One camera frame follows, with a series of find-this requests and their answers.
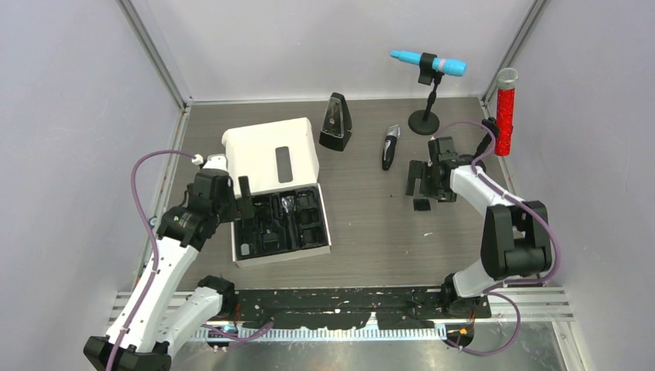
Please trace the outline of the white box with black tray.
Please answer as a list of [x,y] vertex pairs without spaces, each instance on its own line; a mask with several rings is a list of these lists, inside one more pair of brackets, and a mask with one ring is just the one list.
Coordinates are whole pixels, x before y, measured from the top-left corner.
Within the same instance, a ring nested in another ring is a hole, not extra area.
[[[241,128],[222,136],[230,175],[247,175],[254,217],[231,226],[232,259],[252,267],[329,254],[331,235],[306,117]],[[250,245],[242,256],[240,245]]]

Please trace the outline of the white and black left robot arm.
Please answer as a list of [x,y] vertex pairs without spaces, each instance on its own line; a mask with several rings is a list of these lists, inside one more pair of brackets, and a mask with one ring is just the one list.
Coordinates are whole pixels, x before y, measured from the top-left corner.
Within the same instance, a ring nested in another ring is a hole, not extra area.
[[166,311],[175,290],[205,242],[221,223],[251,212],[237,199],[223,169],[202,169],[188,185],[183,206],[170,208],[158,227],[152,258],[117,320],[103,336],[91,336],[83,354],[96,370],[169,370],[179,349],[210,318],[236,313],[234,283],[209,275],[174,312]]

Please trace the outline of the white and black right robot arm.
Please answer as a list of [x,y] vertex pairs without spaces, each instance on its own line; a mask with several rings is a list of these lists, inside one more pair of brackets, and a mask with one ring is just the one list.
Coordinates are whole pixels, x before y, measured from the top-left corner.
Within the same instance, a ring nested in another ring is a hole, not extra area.
[[555,265],[548,213],[539,201],[509,193],[469,155],[455,151],[451,137],[431,138],[429,160],[411,161],[406,195],[420,194],[438,203],[465,199],[484,218],[480,257],[449,274],[439,288],[439,306],[460,317],[472,301],[507,281],[525,282]]

